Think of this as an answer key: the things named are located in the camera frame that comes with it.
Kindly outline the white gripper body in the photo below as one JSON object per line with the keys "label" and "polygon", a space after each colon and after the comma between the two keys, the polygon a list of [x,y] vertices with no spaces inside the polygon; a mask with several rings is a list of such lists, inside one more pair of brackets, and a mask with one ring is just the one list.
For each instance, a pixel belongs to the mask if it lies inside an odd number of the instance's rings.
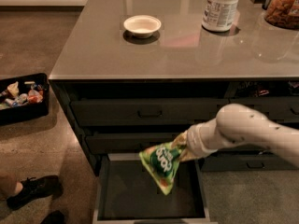
{"label": "white gripper body", "polygon": [[196,158],[204,158],[217,151],[209,147],[213,139],[216,124],[214,121],[199,123],[191,126],[187,131],[187,148]]}

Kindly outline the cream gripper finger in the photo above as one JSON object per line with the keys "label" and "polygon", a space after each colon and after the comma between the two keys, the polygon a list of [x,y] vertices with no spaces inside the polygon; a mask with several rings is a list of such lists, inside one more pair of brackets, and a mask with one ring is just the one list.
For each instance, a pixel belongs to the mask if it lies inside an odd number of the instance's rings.
{"label": "cream gripper finger", "polygon": [[175,147],[179,147],[179,148],[183,148],[187,146],[187,131],[180,133],[172,142],[171,147],[175,148]]}
{"label": "cream gripper finger", "polygon": [[196,155],[194,155],[190,150],[188,150],[187,148],[185,148],[180,156],[179,156],[179,161],[180,162],[185,162],[185,161],[192,161],[192,160],[197,160],[198,157]]}

